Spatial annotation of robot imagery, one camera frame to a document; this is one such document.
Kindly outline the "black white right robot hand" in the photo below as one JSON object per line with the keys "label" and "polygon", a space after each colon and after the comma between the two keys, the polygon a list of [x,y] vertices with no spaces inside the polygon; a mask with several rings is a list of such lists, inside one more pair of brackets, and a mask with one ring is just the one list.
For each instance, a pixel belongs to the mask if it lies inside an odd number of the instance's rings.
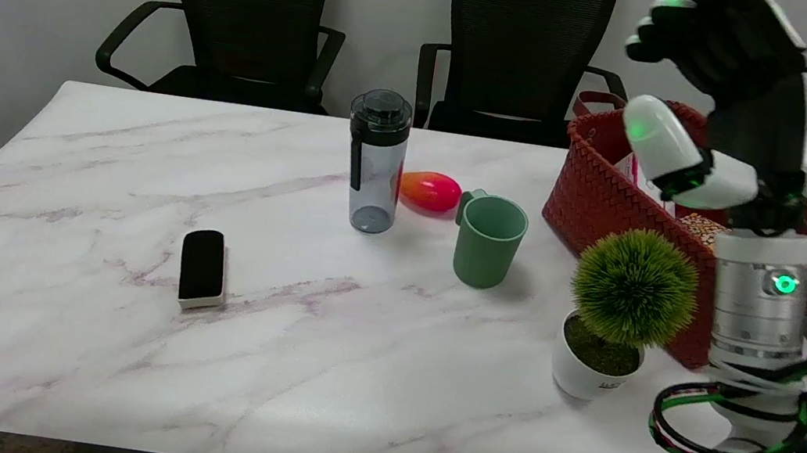
{"label": "black white right robot hand", "polygon": [[664,201],[725,210],[762,238],[804,224],[807,42],[774,0],[655,0],[626,55],[669,60],[713,101],[698,145],[670,105],[649,95],[622,111],[629,146]]}

